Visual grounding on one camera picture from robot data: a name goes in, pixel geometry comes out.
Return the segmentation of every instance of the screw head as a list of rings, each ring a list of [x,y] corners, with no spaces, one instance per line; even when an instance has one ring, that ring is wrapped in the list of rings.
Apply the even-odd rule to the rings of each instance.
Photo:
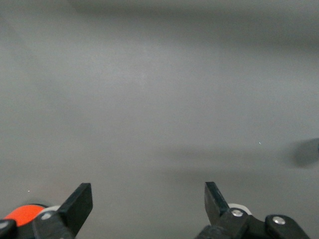
[[[275,216],[273,217],[273,221],[279,225],[284,225],[286,224],[286,221],[285,219],[281,218],[281,217],[278,217],[278,216]]]
[[[238,209],[234,209],[231,211],[232,215],[234,215],[235,217],[241,217],[242,215],[244,215],[244,213]]]
[[[0,230],[6,228],[9,225],[8,221],[0,223]]]
[[[41,216],[41,220],[47,220],[51,217],[51,213],[45,213]]]

